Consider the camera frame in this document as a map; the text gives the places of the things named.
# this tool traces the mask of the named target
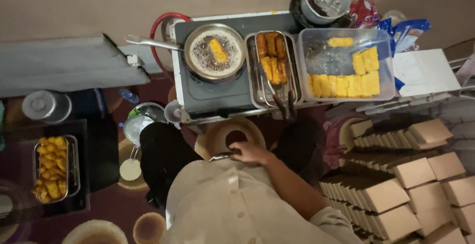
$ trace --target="pot handle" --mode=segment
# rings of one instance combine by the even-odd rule
[[[182,51],[183,50],[180,47],[180,45],[178,45],[178,44],[155,41],[155,40],[152,40],[152,39],[144,37],[144,36],[127,35],[125,37],[125,40],[127,42],[133,43],[133,44],[151,45],[151,46],[156,46],[156,47],[170,49],[170,50],[176,50],[176,51]]]

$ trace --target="red gas hose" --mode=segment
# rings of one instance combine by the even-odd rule
[[[176,13],[176,12],[165,13],[162,16],[159,16],[157,18],[157,20],[153,23],[153,25],[151,27],[151,30],[150,30],[150,39],[155,39],[155,33],[157,31],[158,25],[163,21],[164,18],[167,18],[167,17],[179,18],[179,19],[185,20],[186,22],[191,22],[191,19],[189,17],[183,15],[183,14]],[[165,67],[163,67],[162,62],[158,58],[157,50],[155,49],[155,46],[151,46],[150,49],[151,49],[151,53],[153,54],[153,58],[155,59],[155,61],[158,64],[158,67],[160,67],[160,69],[163,71],[163,73],[165,73],[167,75],[167,77],[170,79],[171,83],[175,84],[175,79],[173,78],[173,76],[170,75],[170,73],[165,69]]]

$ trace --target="frying pan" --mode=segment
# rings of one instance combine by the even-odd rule
[[[239,58],[239,61],[236,67],[232,72],[226,74],[226,75],[221,75],[221,76],[216,76],[213,75],[209,72],[204,72],[201,70],[202,68],[206,68],[206,65],[201,66],[196,65],[193,63],[191,60],[191,52],[192,52],[192,46],[191,44],[193,41],[201,36],[204,33],[207,33],[209,31],[221,31],[230,37],[234,38],[236,42],[238,43],[238,46],[236,46],[237,49],[241,50],[241,57]],[[202,26],[199,26],[198,28],[194,29],[186,38],[185,43],[183,45],[180,44],[175,44],[175,43],[167,43],[167,42],[160,42],[160,41],[155,41],[146,37],[142,36],[136,36],[136,35],[128,35],[125,37],[125,40],[129,43],[133,44],[139,44],[139,45],[149,45],[149,46],[157,46],[160,48],[165,48],[165,49],[170,49],[170,50],[175,50],[178,52],[183,52],[183,55],[185,56],[185,61],[188,67],[198,74],[201,77],[211,79],[211,80],[216,80],[216,79],[224,79],[227,77],[230,77],[234,74],[236,74],[237,71],[242,67],[244,64],[244,61],[246,60],[246,46],[244,44],[244,40],[242,36],[237,32],[235,29],[229,27],[228,25],[221,24],[221,23],[210,23],[210,24],[205,24]]]

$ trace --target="hot oil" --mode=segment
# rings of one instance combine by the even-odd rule
[[[210,47],[210,41],[216,39],[228,55],[226,62],[217,62]],[[214,76],[224,76],[234,72],[241,65],[242,51],[239,43],[230,35],[221,31],[209,31],[197,37],[191,44],[191,60],[199,70]]]

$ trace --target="water bottle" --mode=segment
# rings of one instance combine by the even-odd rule
[[[120,89],[119,93],[122,95],[122,98],[129,101],[132,104],[137,104],[139,103],[139,96],[132,93],[131,91],[127,89]]]

